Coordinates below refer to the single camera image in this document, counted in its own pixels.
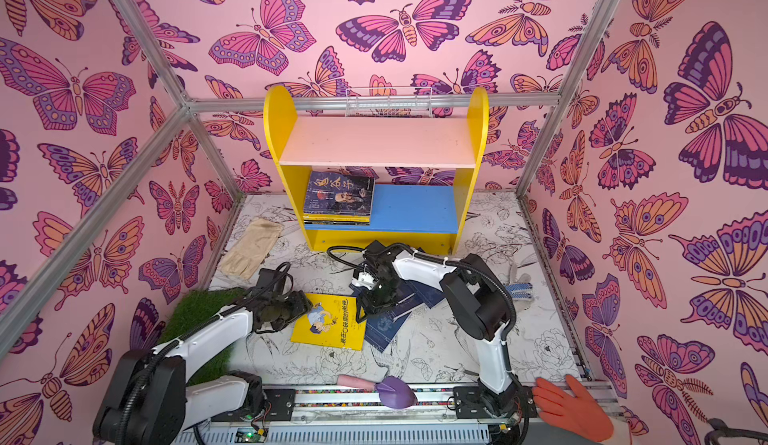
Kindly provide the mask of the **navy blue book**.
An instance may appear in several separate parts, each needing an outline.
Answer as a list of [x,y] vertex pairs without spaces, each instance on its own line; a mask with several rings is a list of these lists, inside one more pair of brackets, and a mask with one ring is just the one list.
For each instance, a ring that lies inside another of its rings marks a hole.
[[407,281],[406,284],[411,287],[418,299],[429,309],[434,308],[445,300],[445,295],[439,288],[434,288],[417,281]]
[[417,287],[411,282],[403,283],[398,288],[395,298],[395,305],[383,314],[385,318],[392,322],[397,321],[401,317],[407,317],[414,309],[424,304],[418,294]]
[[373,349],[384,352],[405,324],[410,312],[394,311],[372,317],[367,321],[364,339]]

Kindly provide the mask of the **yellow cartoon book bottom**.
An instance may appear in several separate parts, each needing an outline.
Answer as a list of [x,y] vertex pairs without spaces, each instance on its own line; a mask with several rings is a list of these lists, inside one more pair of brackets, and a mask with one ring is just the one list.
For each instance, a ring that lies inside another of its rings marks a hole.
[[366,323],[357,321],[355,297],[310,293],[307,298],[310,309],[295,322],[293,343],[362,350]]

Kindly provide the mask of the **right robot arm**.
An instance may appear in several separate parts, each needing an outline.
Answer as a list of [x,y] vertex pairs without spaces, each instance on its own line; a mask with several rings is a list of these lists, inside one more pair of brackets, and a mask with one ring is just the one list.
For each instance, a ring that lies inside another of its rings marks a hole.
[[493,417],[532,417],[532,390],[513,371],[508,352],[507,337],[517,322],[513,299],[481,257],[439,257],[378,241],[366,248],[331,246],[326,254],[353,270],[353,284],[362,289],[356,298],[359,322],[393,311],[406,282],[440,291],[455,322],[475,340],[482,407]]

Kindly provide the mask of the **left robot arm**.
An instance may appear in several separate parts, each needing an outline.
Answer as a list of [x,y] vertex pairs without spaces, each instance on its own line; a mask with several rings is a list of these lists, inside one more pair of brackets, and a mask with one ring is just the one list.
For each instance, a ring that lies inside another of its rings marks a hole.
[[292,287],[290,268],[283,262],[260,270],[255,286],[191,330],[152,349],[126,352],[96,413],[94,437],[112,444],[171,444],[217,415],[264,413],[267,398],[255,374],[190,381],[236,341],[279,332],[309,312],[306,294]]

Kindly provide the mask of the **purple pink trowel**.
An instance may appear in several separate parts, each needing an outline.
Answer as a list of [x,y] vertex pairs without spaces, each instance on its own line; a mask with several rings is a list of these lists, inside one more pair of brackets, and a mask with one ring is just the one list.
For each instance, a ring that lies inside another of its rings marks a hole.
[[402,410],[418,403],[411,387],[400,378],[393,376],[387,376],[380,382],[373,382],[359,377],[339,375],[337,384],[342,387],[376,392],[380,402],[391,409]]

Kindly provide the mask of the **green circuit board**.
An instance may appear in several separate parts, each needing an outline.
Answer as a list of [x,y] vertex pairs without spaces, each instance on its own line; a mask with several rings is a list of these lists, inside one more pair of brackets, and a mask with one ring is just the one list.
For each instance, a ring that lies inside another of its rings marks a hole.
[[235,433],[236,444],[263,444],[267,431],[262,428],[239,428]]

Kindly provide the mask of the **blue white work glove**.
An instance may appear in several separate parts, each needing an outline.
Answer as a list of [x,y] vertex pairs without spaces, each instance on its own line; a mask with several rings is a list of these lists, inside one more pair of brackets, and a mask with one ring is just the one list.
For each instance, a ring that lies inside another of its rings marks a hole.
[[529,274],[523,274],[506,285],[513,304],[518,312],[527,310],[534,301],[533,285]]

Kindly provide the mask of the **orange rubber glove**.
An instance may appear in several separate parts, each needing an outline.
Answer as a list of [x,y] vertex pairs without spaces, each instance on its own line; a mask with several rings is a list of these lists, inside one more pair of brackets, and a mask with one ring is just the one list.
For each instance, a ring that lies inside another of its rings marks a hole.
[[573,376],[566,375],[567,393],[544,378],[537,378],[533,399],[539,417],[548,425],[572,432],[595,443],[606,443],[615,426],[589,391]]

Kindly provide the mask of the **aluminium mounting rail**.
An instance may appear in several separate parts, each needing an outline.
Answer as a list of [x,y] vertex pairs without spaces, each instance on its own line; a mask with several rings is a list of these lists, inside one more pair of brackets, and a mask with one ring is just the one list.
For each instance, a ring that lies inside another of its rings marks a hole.
[[478,420],[492,422],[476,383],[411,384],[413,403],[397,408],[403,392],[341,385],[266,385],[264,411],[258,418],[271,424],[373,420]]

